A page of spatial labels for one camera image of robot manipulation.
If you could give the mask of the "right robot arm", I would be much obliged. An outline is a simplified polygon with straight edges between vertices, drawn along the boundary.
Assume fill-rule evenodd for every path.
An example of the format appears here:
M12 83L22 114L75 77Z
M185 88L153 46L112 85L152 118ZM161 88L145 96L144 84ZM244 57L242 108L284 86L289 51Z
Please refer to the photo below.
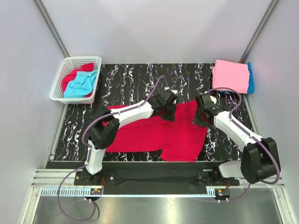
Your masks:
M263 182L273 185L280 179L280 161L275 140L249 130L224 105L217 105L210 93L195 98L197 109L193 123L215 126L224 132L242 151L240 161L220 164L212 173L213 182L223 185L229 178L245 179L250 184Z

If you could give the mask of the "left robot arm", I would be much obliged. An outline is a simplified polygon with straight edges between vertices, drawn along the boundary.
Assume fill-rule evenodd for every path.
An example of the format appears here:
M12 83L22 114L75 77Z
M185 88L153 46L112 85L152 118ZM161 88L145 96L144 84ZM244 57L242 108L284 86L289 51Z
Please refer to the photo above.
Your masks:
M161 94L151 96L134 105L111 110L102 107L101 116L86 128L82 136L83 144L88 146L85 180L91 185L100 181L105 151L114 142L120 128L152 117L174 121L177 99L178 91L166 87Z

